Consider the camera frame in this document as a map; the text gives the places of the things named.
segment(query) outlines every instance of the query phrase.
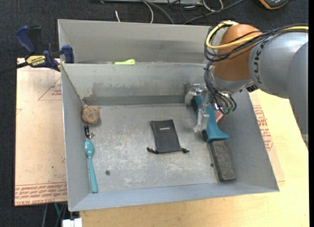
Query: teal object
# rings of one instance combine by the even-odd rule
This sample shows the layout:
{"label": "teal object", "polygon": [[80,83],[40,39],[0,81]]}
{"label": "teal object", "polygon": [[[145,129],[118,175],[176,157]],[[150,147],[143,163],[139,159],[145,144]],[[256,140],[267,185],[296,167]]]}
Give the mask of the teal object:
{"label": "teal object", "polygon": [[85,151],[85,154],[86,154],[87,159],[88,159],[89,179],[90,179],[91,191],[93,193],[97,193],[98,192],[98,185],[97,185],[94,165],[93,165],[93,161],[92,161],[92,158],[95,154],[95,147],[94,147],[94,144],[91,142],[91,140],[89,140],[89,139],[85,140],[84,151]]}
{"label": "teal object", "polygon": [[[196,96],[193,98],[197,105],[197,109],[195,110],[196,117],[198,116],[198,110],[203,100],[203,96]],[[207,107],[206,112],[209,114],[209,119],[207,122],[207,128],[202,131],[204,141],[212,142],[212,141],[224,141],[229,138],[229,135],[222,132],[216,123],[215,111],[213,107]]]}

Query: cardboard sheet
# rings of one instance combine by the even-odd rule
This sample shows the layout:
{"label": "cardboard sheet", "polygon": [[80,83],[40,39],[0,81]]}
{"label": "cardboard sheet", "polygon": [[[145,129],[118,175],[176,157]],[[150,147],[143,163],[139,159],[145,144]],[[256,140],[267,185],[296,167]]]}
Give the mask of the cardboard sheet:
{"label": "cardboard sheet", "polygon": [[[258,93],[250,94],[277,182],[285,180]],[[61,74],[17,71],[15,205],[67,200]]]}

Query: green object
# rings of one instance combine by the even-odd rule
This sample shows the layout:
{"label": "green object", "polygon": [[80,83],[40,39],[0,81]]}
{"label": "green object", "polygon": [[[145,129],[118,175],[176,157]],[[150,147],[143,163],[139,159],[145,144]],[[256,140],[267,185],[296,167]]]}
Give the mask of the green object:
{"label": "green object", "polygon": [[58,204],[54,203],[55,210],[57,211],[58,216],[60,216],[60,210]]}
{"label": "green object", "polygon": [[129,60],[124,61],[124,62],[114,62],[114,64],[135,64],[135,60],[129,59]]}
{"label": "green object", "polygon": [[85,154],[86,154],[87,159],[88,159],[91,191],[93,193],[97,193],[98,192],[98,185],[97,185],[96,175],[95,175],[93,161],[92,161],[92,157],[95,154],[95,147],[94,147],[94,144],[91,142],[91,140],[89,140],[89,139],[85,140],[84,151],[85,151]]}

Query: yellow cable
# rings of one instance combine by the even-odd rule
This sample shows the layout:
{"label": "yellow cable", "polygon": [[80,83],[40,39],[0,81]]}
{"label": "yellow cable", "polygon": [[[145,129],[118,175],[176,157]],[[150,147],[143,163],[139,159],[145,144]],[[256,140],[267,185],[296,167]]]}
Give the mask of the yellow cable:
{"label": "yellow cable", "polygon": [[[228,44],[224,44],[224,45],[219,45],[219,46],[213,46],[210,44],[210,39],[212,37],[212,35],[219,29],[221,29],[222,27],[224,26],[233,26],[233,25],[238,25],[238,23],[236,22],[232,22],[232,21],[225,21],[225,22],[221,22],[220,24],[218,24],[207,36],[206,38],[206,46],[210,49],[223,49],[223,48],[228,48],[230,46],[235,46],[235,45],[239,45],[239,44],[242,44],[244,42],[247,42],[247,41],[250,41],[252,40],[253,38],[255,38],[256,36],[258,35],[255,35],[255,36],[251,36],[251,37],[246,37],[246,38],[243,38],[243,39],[240,39],[240,40],[237,40],[237,41],[234,41],[234,42],[231,42],[231,43],[228,43]],[[287,29],[304,29],[304,30],[309,30],[309,27],[308,26],[294,26],[294,27],[290,27],[290,28],[285,28],[283,30],[287,30]]]}

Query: bin floor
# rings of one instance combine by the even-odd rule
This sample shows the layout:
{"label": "bin floor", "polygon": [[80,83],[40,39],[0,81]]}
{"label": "bin floor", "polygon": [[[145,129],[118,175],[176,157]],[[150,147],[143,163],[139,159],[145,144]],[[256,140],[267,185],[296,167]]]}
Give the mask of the bin floor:
{"label": "bin floor", "polygon": [[[100,192],[217,183],[207,143],[194,133],[197,120],[185,104],[100,106],[93,157]],[[151,120],[172,119],[188,153],[154,154]]]}

